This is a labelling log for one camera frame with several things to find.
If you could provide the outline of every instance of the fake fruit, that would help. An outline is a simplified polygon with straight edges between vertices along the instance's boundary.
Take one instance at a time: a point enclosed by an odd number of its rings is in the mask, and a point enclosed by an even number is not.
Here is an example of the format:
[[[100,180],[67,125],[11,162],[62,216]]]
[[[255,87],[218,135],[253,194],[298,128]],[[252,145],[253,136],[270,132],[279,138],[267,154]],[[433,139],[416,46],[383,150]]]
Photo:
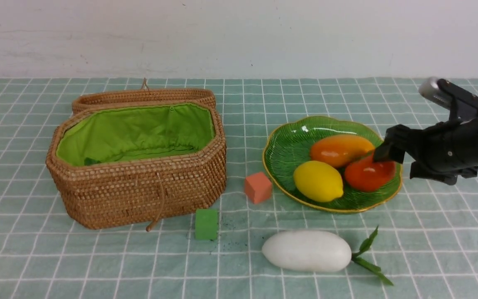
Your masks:
[[[352,253],[341,237],[324,230],[299,229],[277,233],[265,241],[261,248],[264,257],[273,265],[287,270],[309,272],[337,272],[354,262],[374,273],[385,284],[393,283],[378,267],[360,257],[372,246],[378,228],[366,238],[359,251]]]
[[[307,161],[294,170],[294,184],[305,196],[316,202],[330,202],[344,194],[340,173],[319,161]]]
[[[362,159],[350,163],[344,170],[344,178],[353,189],[374,192],[396,175],[396,163],[374,162],[373,152],[370,151]]]
[[[374,148],[372,142],[364,137],[353,134],[337,134],[315,142],[309,150],[309,155],[315,161],[340,168]]]

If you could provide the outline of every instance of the orange cube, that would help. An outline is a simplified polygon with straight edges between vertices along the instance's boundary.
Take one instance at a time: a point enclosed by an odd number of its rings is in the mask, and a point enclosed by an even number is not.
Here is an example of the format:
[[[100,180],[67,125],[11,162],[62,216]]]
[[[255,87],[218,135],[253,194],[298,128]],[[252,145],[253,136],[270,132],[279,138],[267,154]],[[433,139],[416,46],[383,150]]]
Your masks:
[[[272,196],[271,180],[263,172],[251,174],[244,180],[244,192],[254,204],[263,202]]]

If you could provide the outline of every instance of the green leaves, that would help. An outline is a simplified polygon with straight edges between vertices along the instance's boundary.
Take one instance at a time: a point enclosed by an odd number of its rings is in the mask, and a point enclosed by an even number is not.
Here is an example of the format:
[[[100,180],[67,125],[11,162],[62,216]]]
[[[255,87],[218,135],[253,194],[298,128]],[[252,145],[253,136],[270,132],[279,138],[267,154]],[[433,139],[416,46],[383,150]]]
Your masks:
[[[370,249],[372,246],[374,238],[377,236],[379,229],[379,225],[376,227],[376,229],[370,234],[368,238],[366,238],[362,243],[361,246],[359,247],[359,252],[352,253],[351,254],[351,260],[356,263],[357,265],[360,265],[361,267],[364,267],[364,269],[374,273],[379,277],[379,279],[384,283],[388,284],[389,286],[393,286],[394,284],[388,279],[383,273],[381,273],[381,267],[378,267],[366,260],[364,260],[362,257],[359,257],[359,255],[365,253]]]
[[[376,229],[372,232],[372,234],[370,235],[370,237],[366,238],[362,243],[361,243],[361,246],[359,247],[359,252],[357,253],[353,253],[351,255],[351,257],[358,257],[359,255],[365,253],[366,251],[368,251],[370,249],[370,247],[372,246],[372,243],[373,243],[373,240],[376,238],[377,236],[377,230],[379,229],[379,225],[376,227]]]
[[[85,165],[85,166],[94,165],[94,164],[99,164],[100,162],[101,162],[101,161],[98,161],[98,160],[96,160],[96,159],[91,159],[91,158],[88,158],[88,157],[86,157],[86,158],[84,159],[84,165]]]

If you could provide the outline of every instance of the green fabric lining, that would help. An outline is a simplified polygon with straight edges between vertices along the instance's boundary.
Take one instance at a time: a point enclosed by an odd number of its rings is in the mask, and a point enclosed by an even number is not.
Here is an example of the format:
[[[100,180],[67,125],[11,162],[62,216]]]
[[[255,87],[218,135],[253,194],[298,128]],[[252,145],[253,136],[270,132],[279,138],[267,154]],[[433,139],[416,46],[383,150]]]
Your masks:
[[[214,137],[210,111],[196,104],[117,108],[66,131],[56,154],[73,166],[131,161],[195,153]]]

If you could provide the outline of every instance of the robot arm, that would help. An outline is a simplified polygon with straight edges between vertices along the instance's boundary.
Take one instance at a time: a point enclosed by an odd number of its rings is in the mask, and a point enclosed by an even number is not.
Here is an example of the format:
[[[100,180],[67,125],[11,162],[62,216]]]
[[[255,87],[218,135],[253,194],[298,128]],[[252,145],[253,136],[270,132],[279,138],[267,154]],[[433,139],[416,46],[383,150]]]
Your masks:
[[[457,176],[473,178],[478,172],[478,97],[445,79],[431,77],[419,93],[449,110],[449,120],[426,129],[395,125],[374,152],[374,161],[403,163],[413,157],[410,178],[432,179],[455,185]]]

